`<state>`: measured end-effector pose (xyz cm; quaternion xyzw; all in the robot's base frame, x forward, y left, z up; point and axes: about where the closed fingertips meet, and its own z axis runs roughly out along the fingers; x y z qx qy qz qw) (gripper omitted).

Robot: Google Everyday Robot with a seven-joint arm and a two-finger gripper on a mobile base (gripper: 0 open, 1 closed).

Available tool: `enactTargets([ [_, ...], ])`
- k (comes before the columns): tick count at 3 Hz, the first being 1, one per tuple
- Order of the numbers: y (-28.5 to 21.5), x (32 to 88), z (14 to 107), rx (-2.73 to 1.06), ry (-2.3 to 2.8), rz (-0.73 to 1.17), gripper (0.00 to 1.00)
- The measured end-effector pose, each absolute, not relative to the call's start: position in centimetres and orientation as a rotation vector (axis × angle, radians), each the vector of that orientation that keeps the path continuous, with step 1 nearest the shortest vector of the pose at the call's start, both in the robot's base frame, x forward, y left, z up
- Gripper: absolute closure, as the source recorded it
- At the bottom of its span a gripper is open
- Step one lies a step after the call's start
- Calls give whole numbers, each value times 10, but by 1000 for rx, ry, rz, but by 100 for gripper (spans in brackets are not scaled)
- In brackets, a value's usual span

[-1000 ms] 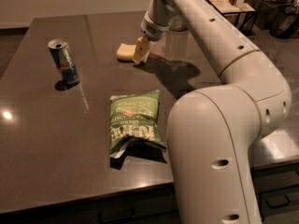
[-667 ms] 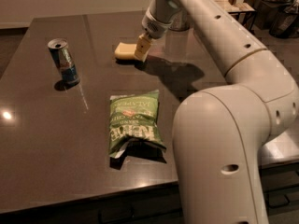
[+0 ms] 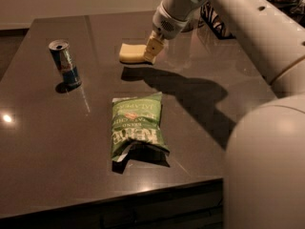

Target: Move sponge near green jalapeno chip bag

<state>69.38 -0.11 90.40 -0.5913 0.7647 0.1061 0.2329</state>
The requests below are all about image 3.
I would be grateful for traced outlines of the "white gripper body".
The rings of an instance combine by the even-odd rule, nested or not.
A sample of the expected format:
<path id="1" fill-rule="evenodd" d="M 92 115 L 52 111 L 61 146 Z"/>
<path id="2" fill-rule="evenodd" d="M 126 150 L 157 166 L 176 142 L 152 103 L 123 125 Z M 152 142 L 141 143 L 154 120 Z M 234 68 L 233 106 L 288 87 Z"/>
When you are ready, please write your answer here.
<path id="1" fill-rule="evenodd" d="M 159 38 L 174 39 L 188 24 L 189 11 L 175 4 L 161 2 L 152 17 L 152 30 Z"/>

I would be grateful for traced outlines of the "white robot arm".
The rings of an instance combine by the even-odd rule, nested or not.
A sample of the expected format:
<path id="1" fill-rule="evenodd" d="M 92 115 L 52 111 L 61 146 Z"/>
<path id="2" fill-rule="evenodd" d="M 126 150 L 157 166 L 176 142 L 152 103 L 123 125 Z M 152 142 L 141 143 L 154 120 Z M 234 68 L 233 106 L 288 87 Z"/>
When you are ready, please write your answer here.
<path id="1" fill-rule="evenodd" d="M 162 0 L 150 44 L 209 1 L 252 62 L 247 111 L 227 142 L 225 229 L 305 229 L 304 30 L 267 0 Z"/>

